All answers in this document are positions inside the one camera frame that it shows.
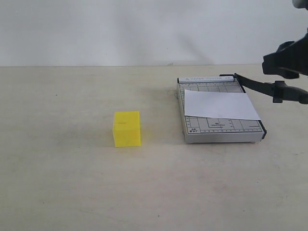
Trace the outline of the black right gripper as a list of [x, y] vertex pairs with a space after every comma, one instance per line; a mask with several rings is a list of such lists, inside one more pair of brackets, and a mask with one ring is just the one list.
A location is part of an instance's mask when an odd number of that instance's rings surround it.
[[297, 79], [308, 75], [308, 36], [298, 41], [282, 43], [278, 49], [263, 57], [263, 74]]

